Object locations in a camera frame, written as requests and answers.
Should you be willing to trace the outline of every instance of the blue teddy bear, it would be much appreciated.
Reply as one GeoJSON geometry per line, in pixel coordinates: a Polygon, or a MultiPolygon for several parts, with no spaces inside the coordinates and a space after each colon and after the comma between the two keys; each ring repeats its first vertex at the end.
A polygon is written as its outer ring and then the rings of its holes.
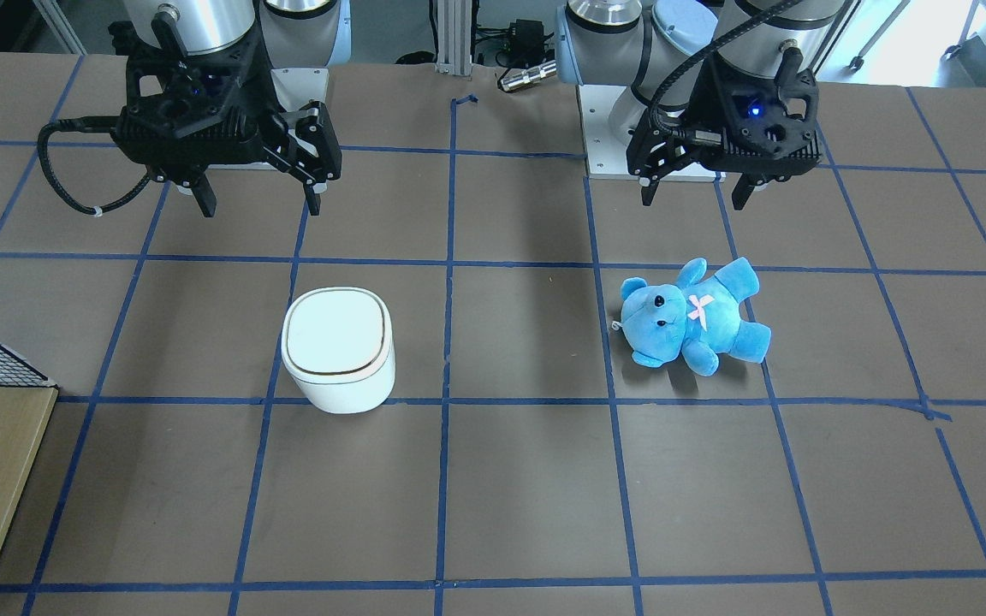
{"type": "Polygon", "coordinates": [[[682,352],[702,376],[717,371],[719,353],[763,362],[770,328],[740,319],[740,301],[759,292],[755,270],[743,257],[702,281],[705,269],[705,258],[695,258],[674,285],[649,286],[642,278],[622,283],[622,320],[611,327],[626,336],[634,362],[657,368],[682,352]]]}

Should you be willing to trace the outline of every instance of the pink bow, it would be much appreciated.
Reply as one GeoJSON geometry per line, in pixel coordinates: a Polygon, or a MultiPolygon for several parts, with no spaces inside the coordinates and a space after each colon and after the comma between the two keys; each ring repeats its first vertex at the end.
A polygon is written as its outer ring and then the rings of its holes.
{"type": "Polygon", "coordinates": [[[693,321],[699,321],[702,323],[702,331],[707,331],[705,328],[705,307],[713,301],[713,296],[704,295],[702,296],[702,299],[699,299],[698,296],[693,295],[687,299],[690,303],[692,303],[692,305],[695,305],[695,311],[690,312],[689,315],[687,315],[687,318],[693,321]]]}

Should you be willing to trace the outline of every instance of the white plastic container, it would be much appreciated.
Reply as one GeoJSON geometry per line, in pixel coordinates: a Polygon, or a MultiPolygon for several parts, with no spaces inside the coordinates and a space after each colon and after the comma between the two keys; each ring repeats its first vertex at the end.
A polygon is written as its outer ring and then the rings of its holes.
{"type": "Polygon", "coordinates": [[[325,412],[369,411],[394,389],[390,312],[366,289],[320,288],[300,296],[284,318],[281,349],[291,378],[325,412]]]}

